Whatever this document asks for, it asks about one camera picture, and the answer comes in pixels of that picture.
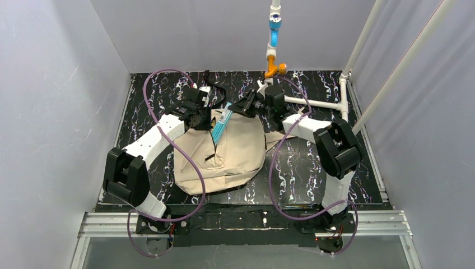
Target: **blue valve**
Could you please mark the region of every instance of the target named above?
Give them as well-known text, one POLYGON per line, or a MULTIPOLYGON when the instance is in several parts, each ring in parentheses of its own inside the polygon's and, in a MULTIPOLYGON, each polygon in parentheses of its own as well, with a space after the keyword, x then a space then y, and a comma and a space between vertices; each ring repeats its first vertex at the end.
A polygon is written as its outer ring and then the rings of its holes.
POLYGON ((282 24, 282 17, 279 14, 272 14, 269 17, 269 27, 271 28, 271 46, 277 47, 279 28, 282 24))

